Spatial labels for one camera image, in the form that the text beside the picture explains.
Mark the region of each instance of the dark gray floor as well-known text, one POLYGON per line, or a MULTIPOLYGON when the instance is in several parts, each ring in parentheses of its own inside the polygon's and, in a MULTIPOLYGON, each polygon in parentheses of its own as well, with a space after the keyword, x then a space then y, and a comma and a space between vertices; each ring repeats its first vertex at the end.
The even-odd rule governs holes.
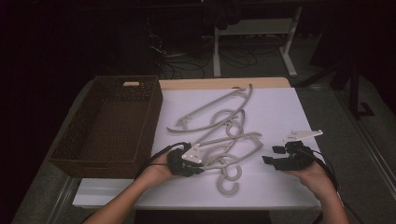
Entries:
MULTIPOLYGON (((303 81, 321 70, 309 65, 309 60, 318 43, 318 39, 297 37, 290 49, 290 57, 296 67, 298 76, 290 78, 281 60, 277 47, 282 45, 284 38, 278 36, 255 38, 223 39, 220 44, 222 77, 287 77, 291 84, 303 81)), ((182 56, 168 59, 171 66, 163 67, 167 77, 198 78, 213 77, 213 65, 210 54, 201 58, 182 56)), ((360 128, 375 143, 376 149, 386 159, 389 169, 395 169, 395 146, 393 134, 396 133, 396 118, 382 103, 375 87, 365 79, 361 80, 362 101, 374 110, 374 117, 362 118, 357 122, 346 109, 348 89, 332 91, 327 76, 311 85, 311 88, 298 89, 297 93, 312 130, 321 129, 325 134, 317 137, 318 145, 323 154, 331 161, 337 179, 340 182, 340 195, 347 204, 361 217, 364 223, 394 223, 396 220, 396 202, 385 181, 386 176, 379 172, 378 165, 372 159, 367 139, 362 138, 360 128)), ((14 223, 45 223, 51 217, 53 205, 56 204, 58 193, 65 176, 50 164, 43 164, 42 170, 53 174, 56 183, 40 193, 48 178, 37 179, 30 189, 31 196, 23 202, 14 223), (33 206, 40 200, 43 204, 33 206)), ((53 223, 79 223, 91 211, 71 205, 74 192, 65 198, 66 204, 59 210, 59 216, 53 214, 53 223)), ((359 223, 348 211, 352 223, 359 223)), ((318 211, 271 211, 273 223, 312 223, 318 211)))

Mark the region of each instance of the dark background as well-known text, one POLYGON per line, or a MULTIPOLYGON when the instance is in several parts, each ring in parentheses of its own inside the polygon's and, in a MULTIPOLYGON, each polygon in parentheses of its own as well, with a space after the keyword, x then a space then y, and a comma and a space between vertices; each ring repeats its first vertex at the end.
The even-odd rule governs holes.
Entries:
MULTIPOLYGON (((70 105, 90 79, 160 72, 155 63, 158 54, 149 48, 149 44, 157 43, 148 38, 147 18, 156 34, 164 36, 168 44, 177 42, 185 50, 194 51, 201 35, 210 35, 207 30, 213 30, 202 25, 200 8, 155 14, 78 10, 137 6, 138 1, 125 2, 0 4, 1 223, 12 220, 70 105)), ((385 0, 369 3, 306 7, 298 32, 323 34, 312 64, 328 67, 347 57, 377 86, 396 113, 396 76, 392 69, 396 64, 395 4, 385 0)), ((265 12, 266 16, 284 13, 265 12)), ((257 13, 244 12, 245 16, 257 13)))

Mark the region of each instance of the basket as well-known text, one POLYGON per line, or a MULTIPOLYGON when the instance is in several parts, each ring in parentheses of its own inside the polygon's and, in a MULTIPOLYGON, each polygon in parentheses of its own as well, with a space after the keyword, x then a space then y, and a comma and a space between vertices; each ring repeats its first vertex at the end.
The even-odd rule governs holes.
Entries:
POLYGON ((96 77, 49 161, 72 177, 134 178, 162 103, 157 77, 96 77))

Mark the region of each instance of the table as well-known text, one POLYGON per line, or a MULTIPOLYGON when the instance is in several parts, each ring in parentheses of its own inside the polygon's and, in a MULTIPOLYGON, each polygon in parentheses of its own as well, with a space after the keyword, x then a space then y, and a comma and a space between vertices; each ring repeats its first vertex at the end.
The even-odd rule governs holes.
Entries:
MULTIPOLYGON (((261 156, 275 156, 271 146, 283 145, 283 136, 291 130, 310 130, 302 106, 294 89, 285 78, 224 78, 162 80, 163 108, 157 126, 153 152, 173 144, 187 141, 185 136, 167 135, 166 121, 174 120, 177 115, 170 113, 174 104, 184 102, 183 97, 199 95, 204 101, 214 95, 229 92, 230 88, 253 85, 253 94, 246 105, 249 131, 259 131, 264 142, 263 149, 240 162, 243 175, 238 182, 240 190, 232 196, 225 196, 216 189, 217 175, 205 171, 201 175, 180 178, 150 189, 137 202, 137 209, 212 209, 212 210, 271 210, 271 209, 319 209, 319 201, 293 176, 276 171, 263 163, 261 156), (257 122, 262 117, 265 125, 257 122)), ((189 110, 196 104, 184 104, 177 110, 189 110)), ((304 140, 306 146, 318 150, 314 138, 304 140)), ((106 204, 133 180, 83 179, 78 188, 74 206, 93 208, 106 204)))

